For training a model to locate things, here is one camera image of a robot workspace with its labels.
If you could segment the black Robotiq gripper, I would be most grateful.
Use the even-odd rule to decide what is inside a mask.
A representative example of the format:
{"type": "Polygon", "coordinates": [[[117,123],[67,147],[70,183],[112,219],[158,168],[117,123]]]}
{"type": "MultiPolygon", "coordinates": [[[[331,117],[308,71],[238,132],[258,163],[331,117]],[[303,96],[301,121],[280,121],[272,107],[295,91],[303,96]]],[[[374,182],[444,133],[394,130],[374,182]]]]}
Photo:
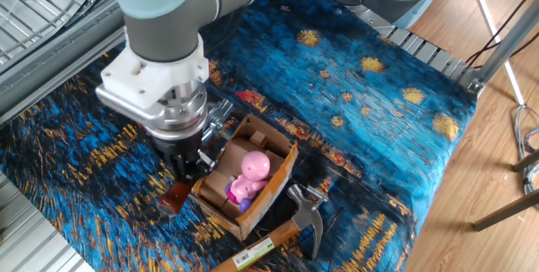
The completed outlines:
{"type": "Polygon", "coordinates": [[[189,178],[203,178],[211,173],[216,162],[200,150],[203,131],[179,140],[166,141],[152,138],[154,149],[160,158],[171,160],[169,167],[176,181],[188,181],[189,178]],[[181,157],[183,160],[172,160],[181,157]]]}

